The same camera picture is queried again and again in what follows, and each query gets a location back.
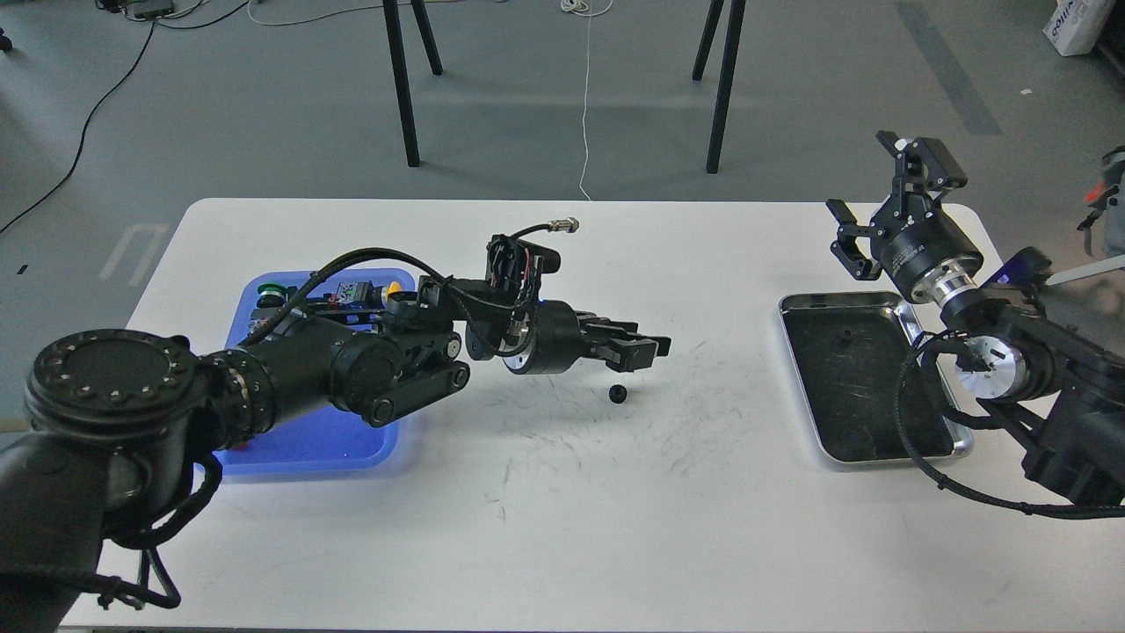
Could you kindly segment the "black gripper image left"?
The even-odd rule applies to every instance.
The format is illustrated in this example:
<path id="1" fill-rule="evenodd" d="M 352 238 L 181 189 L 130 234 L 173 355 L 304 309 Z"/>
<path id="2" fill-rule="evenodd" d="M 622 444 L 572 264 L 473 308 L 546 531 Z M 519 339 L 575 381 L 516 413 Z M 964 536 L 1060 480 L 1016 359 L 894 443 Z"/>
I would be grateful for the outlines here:
<path id="1" fill-rule="evenodd" d="M 593 338 L 608 340 L 595 347 Z M 555 376 L 566 372 L 579 358 L 603 361 L 614 372 L 651 368 L 656 358 L 670 353 L 670 337 L 646 337 L 634 322 L 615 322 L 593 311 L 576 311 L 567 302 L 538 304 L 536 328 L 529 346 L 504 365 L 515 376 Z"/>

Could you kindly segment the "black robot arm image left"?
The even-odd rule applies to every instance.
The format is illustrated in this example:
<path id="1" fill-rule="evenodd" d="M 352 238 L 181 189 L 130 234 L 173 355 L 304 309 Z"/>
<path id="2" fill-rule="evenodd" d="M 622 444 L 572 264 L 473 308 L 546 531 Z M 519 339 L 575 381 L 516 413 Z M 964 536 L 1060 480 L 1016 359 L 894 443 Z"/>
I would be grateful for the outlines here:
<path id="1" fill-rule="evenodd" d="M 158 546 L 220 485 L 218 450 L 334 406 L 385 427 L 468 385 L 461 361 L 502 358 L 555 376 L 591 358 L 652 365 L 670 338 L 542 300 L 560 256 L 526 239 L 575 219 L 495 234 L 482 280 L 393 248 L 357 248 L 305 284 L 264 288 L 248 336 L 194 355 L 182 336 L 82 331 L 40 350 L 25 380 L 29 429 L 3 449 L 3 630 L 53 632 L 76 597 L 176 608 Z"/>

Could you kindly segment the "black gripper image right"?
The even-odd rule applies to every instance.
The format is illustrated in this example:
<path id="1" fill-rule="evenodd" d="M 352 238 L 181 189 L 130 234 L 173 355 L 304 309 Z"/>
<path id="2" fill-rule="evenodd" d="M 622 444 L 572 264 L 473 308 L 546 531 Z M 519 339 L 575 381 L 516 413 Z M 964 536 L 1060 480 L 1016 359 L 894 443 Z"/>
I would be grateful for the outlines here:
<path id="1" fill-rule="evenodd" d="M 879 280 L 883 269 L 909 302 L 950 302 L 976 287 L 973 275 L 983 265 L 980 250 L 940 208 L 946 195 L 968 186 L 968 172 L 939 139 L 896 132 L 878 132 L 875 139 L 896 159 L 891 193 L 864 227 L 847 204 L 829 198 L 838 224 L 829 250 L 856 280 Z M 860 237 L 873 257 L 861 253 Z"/>

